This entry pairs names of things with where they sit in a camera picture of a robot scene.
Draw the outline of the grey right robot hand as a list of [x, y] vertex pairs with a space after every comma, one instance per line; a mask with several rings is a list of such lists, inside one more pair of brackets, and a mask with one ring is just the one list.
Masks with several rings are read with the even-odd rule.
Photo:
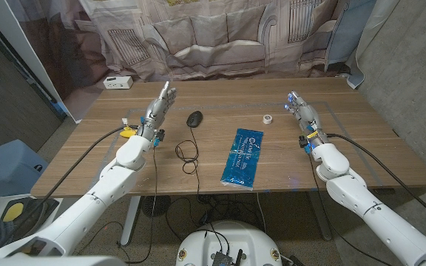
[[306, 103], [295, 91], [288, 94], [288, 103], [284, 109], [290, 112], [298, 121], [302, 130], [301, 142], [305, 145], [306, 140], [312, 148], [328, 143], [328, 137], [322, 130], [320, 117], [316, 109]]

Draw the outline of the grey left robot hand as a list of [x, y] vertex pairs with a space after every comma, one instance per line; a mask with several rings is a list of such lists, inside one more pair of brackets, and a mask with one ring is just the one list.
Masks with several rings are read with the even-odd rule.
[[166, 113], [169, 108], [175, 102], [177, 96], [176, 88], [170, 86], [170, 82], [167, 81], [160, 94], [155, 98], [147, 107], [144, 116], [144, 121], [138, 127], [137, 135], [152, 140], [155, 132], [161, 127], [164, 122]]

